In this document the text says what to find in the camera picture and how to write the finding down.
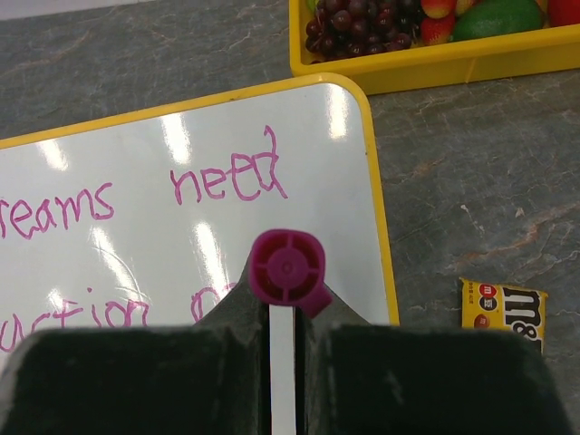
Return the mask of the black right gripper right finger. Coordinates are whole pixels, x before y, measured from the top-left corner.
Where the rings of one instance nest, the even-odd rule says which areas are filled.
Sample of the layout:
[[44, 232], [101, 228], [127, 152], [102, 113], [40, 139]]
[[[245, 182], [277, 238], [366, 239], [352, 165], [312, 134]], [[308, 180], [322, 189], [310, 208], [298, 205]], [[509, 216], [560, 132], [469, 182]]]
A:
[[570, 434], [540, 351], [510, 333], [295, 314], [301, 434]]

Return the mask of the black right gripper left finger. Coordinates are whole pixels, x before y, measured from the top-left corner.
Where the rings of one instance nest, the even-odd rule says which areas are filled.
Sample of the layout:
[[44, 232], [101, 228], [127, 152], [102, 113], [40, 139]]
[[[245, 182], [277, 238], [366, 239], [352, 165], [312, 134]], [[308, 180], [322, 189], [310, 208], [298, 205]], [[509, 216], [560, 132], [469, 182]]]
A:
[[237, 285], [187, 326], [43, 330], [1, 377], [4, 434], [264, 434], [266, 305]]

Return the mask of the white marker with purple cap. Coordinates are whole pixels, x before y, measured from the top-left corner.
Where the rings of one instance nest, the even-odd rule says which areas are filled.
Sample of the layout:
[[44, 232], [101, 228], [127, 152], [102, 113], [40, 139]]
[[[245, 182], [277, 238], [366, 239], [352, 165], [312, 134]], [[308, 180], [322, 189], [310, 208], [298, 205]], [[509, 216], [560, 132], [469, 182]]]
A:
[[270, 432], [298, 434], [303, 339], [296, 331], [296, 317], [312, 320], [333, 301], [324, 284], [324, 249], [309, 233], [267, 230], [255, 240], [246, 270], [250, 289], [268, 311]]

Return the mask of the orange framed whiteboard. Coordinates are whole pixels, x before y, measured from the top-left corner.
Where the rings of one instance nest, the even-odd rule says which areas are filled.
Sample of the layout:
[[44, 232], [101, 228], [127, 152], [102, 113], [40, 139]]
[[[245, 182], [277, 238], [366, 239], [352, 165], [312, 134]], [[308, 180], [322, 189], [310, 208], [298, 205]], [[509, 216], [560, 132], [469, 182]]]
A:
[[1, 354], [47, 328], [193, 324], [270, 228], [399, 321], [370, 104], [317, 74], [1, 142]]

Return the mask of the yellow candy packet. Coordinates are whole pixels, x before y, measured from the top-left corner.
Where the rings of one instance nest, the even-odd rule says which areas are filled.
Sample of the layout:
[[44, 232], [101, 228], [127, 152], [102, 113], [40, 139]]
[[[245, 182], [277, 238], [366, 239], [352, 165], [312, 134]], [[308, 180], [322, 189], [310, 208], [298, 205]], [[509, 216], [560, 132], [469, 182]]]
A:
[[544, 351], [546, 292], [465, 277], [459, 278], [459, 289], [462, 328], [511, 331]]

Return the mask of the dark purple grape bunch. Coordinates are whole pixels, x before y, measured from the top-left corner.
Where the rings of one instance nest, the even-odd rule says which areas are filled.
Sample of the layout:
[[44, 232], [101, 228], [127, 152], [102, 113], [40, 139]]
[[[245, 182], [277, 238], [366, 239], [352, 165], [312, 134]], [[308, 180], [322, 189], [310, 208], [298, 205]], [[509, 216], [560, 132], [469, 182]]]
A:
[[425, 18], [419, 1], [324, 0], [312, 15], [304, 47], [320, 62], [409, 49]]

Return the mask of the red cherry cluster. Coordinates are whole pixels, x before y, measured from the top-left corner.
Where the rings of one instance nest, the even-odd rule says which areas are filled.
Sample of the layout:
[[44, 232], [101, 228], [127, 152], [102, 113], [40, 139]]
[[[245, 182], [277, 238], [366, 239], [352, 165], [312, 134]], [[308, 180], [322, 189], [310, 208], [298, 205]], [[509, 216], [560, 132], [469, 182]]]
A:
[[446, 43], [458, 18], [478, 0], [421, 0], [420, 6], [425, 18], [420, 23], [420, 37], [424, 45]]

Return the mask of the green apple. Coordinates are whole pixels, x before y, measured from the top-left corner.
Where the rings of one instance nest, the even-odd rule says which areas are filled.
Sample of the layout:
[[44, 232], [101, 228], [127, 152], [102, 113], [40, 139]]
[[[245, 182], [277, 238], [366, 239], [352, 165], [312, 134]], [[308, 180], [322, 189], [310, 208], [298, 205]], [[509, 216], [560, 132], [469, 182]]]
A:
[[308, 6], [308, 9], [314, 13], [318, 4], [317, 0], [306, 0], [306, 5]]

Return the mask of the yellow plastic fruit tray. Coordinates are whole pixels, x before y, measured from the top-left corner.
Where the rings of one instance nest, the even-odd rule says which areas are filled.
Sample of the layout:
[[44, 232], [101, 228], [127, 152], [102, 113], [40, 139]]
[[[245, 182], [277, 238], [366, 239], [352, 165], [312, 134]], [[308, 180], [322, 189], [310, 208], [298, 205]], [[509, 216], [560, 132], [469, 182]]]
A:
[[305, 26], [313, 15], [304, 1], [290, 1], [288, 11], [289, 60], [293, 76], [340, 74], [356, 82], [367, 95], [579, 67], [577, 24], [316, 63], [314, 55], [305, 49]]

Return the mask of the red apple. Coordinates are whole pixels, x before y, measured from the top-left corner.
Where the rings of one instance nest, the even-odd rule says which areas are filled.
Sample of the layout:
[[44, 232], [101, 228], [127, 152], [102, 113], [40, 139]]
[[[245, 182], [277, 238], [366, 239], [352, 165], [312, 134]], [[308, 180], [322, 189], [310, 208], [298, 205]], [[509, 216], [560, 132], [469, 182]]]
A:
[[580, 0], [549, 0], [547, 15], [551, 27], [580, 24]]

